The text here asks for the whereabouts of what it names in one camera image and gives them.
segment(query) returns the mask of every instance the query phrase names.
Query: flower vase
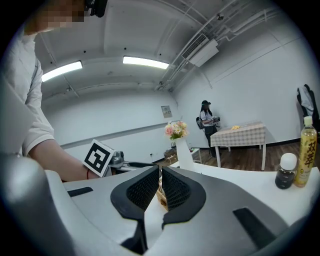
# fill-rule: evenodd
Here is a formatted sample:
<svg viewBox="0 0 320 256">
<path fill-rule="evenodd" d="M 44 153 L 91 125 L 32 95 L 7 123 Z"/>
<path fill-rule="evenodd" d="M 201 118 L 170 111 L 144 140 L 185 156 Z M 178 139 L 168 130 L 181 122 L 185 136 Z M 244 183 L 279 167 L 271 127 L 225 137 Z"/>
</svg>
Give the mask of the flower vase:
<svg viewBox="0 0 320 256">
<path fill-rule="evenodd" d="M 178 156 L 179 166 L 181 169 L 194 171 L 194 160 L 188 148 L 185 138 L 177 138 L 174 140 L 176 145 L 176 154 Z"/>
</svg>

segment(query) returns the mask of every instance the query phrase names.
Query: ceiling pipe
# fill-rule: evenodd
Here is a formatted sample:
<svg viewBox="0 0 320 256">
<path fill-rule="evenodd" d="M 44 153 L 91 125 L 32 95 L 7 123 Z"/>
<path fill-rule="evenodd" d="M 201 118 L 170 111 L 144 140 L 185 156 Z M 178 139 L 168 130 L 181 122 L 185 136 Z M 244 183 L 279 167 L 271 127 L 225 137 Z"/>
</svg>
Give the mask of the ceiling pipe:
<svg viewBox="0 0 320 256">
<path fill-rule="evenodd" d="M 184 13 L 184 15 L 179 19 L 179 21 L 175 24 L 174 28 L 171 30 L 170 35 L 167 37 L 161 48 L 158 50 L 158 52 L 162 51 L 162 48 L 166 46 L 167 42 L 169 41 L 170 37 L 178 27 L 179 23 L 182 21 L 182 19 L 187 15 L 187 13 L 192 9 L 192 7 L 198 2 L 198 0 L 195 0 L 193 4 L 189 7 L 189 9 Z"/>
<path fill-rule="evenodd" d="M 158 85 L 156 85 L 155 87 L 154 87 L 154 91 L 157 91 L 158 89 L 159 89 L 159 87 L 160 87 L 160 85 L 158 84 Z"/>
<path fill-rule="evenodd" d="M 49 51 L 48 46 L 47 46 L 47 44 L 46 44 L 46 41 L 45 41 L 45 39 L 44 39 L 44 37 L 43 37 L 43 34 L 40 33 L 40 36 L 41 36 L 43 45 L 44 45 L 47 53 L 49 54 L 49 56 L 50 56 L 53 64 L 55 65 L 55 67 L 57 67 L 57 62 L 56 62 L 55 58 L 53 57 L 53 55 L 51 54 L 51 52 Z M 62 76 L 63 76 L 65 82 L 67 83 L 68 87 L 74 92 L 75 96 L 76 96 L 77 98 L 80 98 L 79 94 L 76 92 L 76 90 L 75 90 L 75 89 L 72 87 L 72 85 L 69 83 L 69 81 L 67 80 L 67 78 L 65 77 L 65 75 L 62 75 Z"/>
<path fill-rule="evenodd" d="M 186 6 L 190 6 L 187 2 L 183 1 L 183 0 L 179 0 L 180 3 L 186 5 Z M 193 8 L 193 5 L 191 6 L 191 9 L 198 14 L 201 18 L 203 18 L 206 22 L 208 21 L 208 18 L 205 17 L 201 12 L 199 12 L 197 9 Z"/>
<path fill-rule="evenodd" d="M 228 21 L 230 21 L 234 16 L 238 15 L 239 12 L 242 12 L 244 9 L 246 9 L 248 6 L 250 6 L 253 2 L 254 2 L 254 0 L 249 0 L 246 3 L 244 3 L 242 6 L 237 7 L 237 9 L 235 10 L 235 13 L 233 13 L 233 10 L 230 11 L 230 13 L 233 13 L 233 15 L 227 16 L 227 18 L 224 18 L 222 23 L 217 24 L 215 27 L 210 29 L 208 33 L 209 34 L 211 34 L 211 33 L 218 34 L 218 32 L 214 32 L 215 29 L 217 29 L 219 26 L 227 23 Z"/>
<path fill-rule="evenodd" d="M 223 33 L 221 35 L 218 36 L 217 40 L 219 40 L 221 37 L 223 37 L 224 35 L 226 35 L 227 33 L 232 33 L 234 34 L 235 36 L 237 36 L 237 32 L 242 29 L 244 26 L 248 25 L 249 23 L 255 21 L 256 19 L 258 19 L 259 17 L 261 17 L 262 15 L 264 16 L 265 14 L 267 13 L 270 13 L 270 12 L 273 12 L 273 11 L 280 11 L 279 8 L 274 8 L 274 7 L 271 7 L 271 8 L 267 8 L 267 9 L 264 9 L 262 11 L 259 11 L 258 13 L 256 13 L 255 15 L 251 16 L 249 19 L 247 19 L 246 21 L 244 21 L 243 23 L 241 23 L 240 25 L 238 25 L 236 28 L 229 28 L 227 25 L 223 24 L 221 26 L 221 28 L 219 29 L 218 33 L 221 32 L 223 29 L 225 29 L 223 31 Z"/>
<path fill-rule="evenodd" d="M 187 61 L 186 59 L 184 59 L 184 60 L 179 64 L 179 66 L 176 68 L 176 70 L 174 71 L 174 73 L 171 74 L 170 78 L 169 78 L 167 81 L 170 81 L 170 82 L 171 82 L 171 81 L 176 77 L 177 73 L 178 73 L 181 69 L 183 69 L 183 67 L 186 65 L 187 62 L 188 62 L 188 61 Z"/>
<path fill-rule="evenodd" d="M 162 3 L 162 4 L 166 5 L 166 6 L 170 6 L 171 8 L 179 11 L 180 13 L 183 13 L 183 14 L 185 13 L 183 10 L 179 9 L 178 7 L 172 5 L 171 3 L 168 3 L 168 2 L 166 2 L 166 1 L 164 1 L 164 0 L 155 0 L 155 1 L 160 2 L 160 3 Z M 187 16 L 189 19 L 193 20 L 194 22 L 198 23 L 200 26 L 203 25 L 199 20 L 197 20 L 196 18 L 192 17 L 191 15 L 187 14 L 186 16 Z"/>
<path fill-rule="evenodd" d="M 185 78 L 190 76 L 190 74 L 192 74 L 192 72 L 194 71 L 195 68 L 196 68 L 196 65 L 193 65 L 193 67 L 188 72 L 185 73 L 185 75 L 178 81 L 176 86 L 173 88 L 173 91 L 177 90 L 180 87 L 180 85 L 185 80 Z"/>
<path fill-rule="evenodd" d="M 169 67 L 171 65 L 173 65 L 177 59 L 180 57 L 180 55 L 184 52 L 184 50 L 187 48 L 187 46 L 193 41 L 193 39 L 196 38 L 196 36 L 211 22 L 213 21 L 217 15 L 221 12 L 223 12 L 226 8 L 228 8 L 230 5 L 232 5 L 234 2 L 236 2 L 238 0 L 231 0 L 228 4 L 226 4 L 223 8 L 221 8 L 219 11 L 217 11 L 194 35 L 193 37 L 191 37 L 191 39 L 186 43 L 186 45 L 182 48 L 182 50 L 179 52 L 179 54 L 175 57 L 175 59 L 173 60 L 173 62 L 169 65 Z M 166 76 L 168 72 L 168 69 L 166 70 L 166 72 L 163 74 L 161 80 L 163 80 Z"/>
<path fill-rule="evenodd" d="M 270 19 L 278 16 L 278 14 L 279 14 L 279 13 L 272 14 L 272 15 L 268 16 L 267 19 L 270 20 Z M 234 37 L 229 38 L 227 35 L 225 35 L 225 36 L 221 37 L 220 39 L 217 39 L 217 42 L 219 42 L 219 41 L 221 41 L 221 40 L 223 40 L 223 39 L 226 39 L 227 41 L 230 42 L 230 41 L 232 41 L 234 38 L 236 38 L 237 36 L 239 36 L 240 34 L 242 34 L 243 32 L 247 31 L 248 29 L 256 26 L 257 24 L 259 24 L 259 23 L 261 23 L 261 22 L 263 22 L 263 21 L 265 21 L 265 20 L 266 20 L 265 17 L 262 17 L 262 18 L 260 18 L 259 20 L 257 20 L 255 23 L 249 25 L 248 27 L 245 27 L 245 28 L 242 29 L 241 31 L 233 33 Z"/>
</svg>

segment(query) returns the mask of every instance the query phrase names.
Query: ceiling light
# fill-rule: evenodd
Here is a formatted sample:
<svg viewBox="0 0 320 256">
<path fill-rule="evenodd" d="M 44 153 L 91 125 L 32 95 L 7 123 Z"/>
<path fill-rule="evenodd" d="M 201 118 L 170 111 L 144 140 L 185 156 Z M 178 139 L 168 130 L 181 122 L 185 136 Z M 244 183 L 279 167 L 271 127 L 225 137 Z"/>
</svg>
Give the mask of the ceiling light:
<svg viewBox="0 0 320 256">
<path fill-rule="evenodd" d="M 143 65 L 143 66 L 149 66 L 149 67 L 155 67 L 166 70 L 169 66 L 168 63 L 156 61 L 152 59 L 147 58 L 138 58 L 138 57 L 123 57 L 123 64 L 136 64 L 136 65 Z"/>
<path fill-rule="evenodd" d="M 77 61 L 68 65 L 64 65 L 61 67 L 58 67 L 48 73 L 45 73 L 41 78 L 42 78 L 42 82 L 45 82 L 51 78 L 54 78 L 56 76 L 62 75 L 64 73 L 73 71 L 73 70 L 78 70 L 78 69 L 82 69 L 82 63 L 81 61 Z"/>
</svg>

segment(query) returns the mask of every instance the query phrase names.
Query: bottle cap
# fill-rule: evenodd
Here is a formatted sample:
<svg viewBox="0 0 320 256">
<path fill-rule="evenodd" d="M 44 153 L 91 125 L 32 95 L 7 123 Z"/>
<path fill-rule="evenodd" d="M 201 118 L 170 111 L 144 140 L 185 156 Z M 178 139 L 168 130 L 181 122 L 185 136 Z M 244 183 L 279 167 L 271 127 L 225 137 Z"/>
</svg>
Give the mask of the bottle cap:
<svg viewBox="0 0 320 256">
<path fill-rule="evenodd" d="M 304 125 L 305 126 L 310 126 L 310 125 L 312 125 L 312 117 L 311 116 L 306 116 L 305 118 L 304 118 Z"/>
<path fill-rule="evenodd" d="M 287 171 L 293 170 L 297 165 L 297 157 L 292 153 L 285 153 L 281 156 L 280 166 Z"/>
</svg>

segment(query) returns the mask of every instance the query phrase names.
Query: dark liquid bottle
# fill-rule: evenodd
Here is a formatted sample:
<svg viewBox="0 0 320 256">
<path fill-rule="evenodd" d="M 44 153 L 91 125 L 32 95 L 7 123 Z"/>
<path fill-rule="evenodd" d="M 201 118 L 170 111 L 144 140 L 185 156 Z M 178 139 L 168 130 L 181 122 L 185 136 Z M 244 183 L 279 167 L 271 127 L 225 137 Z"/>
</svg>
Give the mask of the dark liquid bottle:
<svg viewBox="0 0 320 256">
<path fill-rule="evenodd" d="M 282 190 L 290 188 L 295 178 L 297 157 L 292 153 L 286 153 L 281 157 L 280 165 L 275 177 L 275 185 Z"/>
</svg>

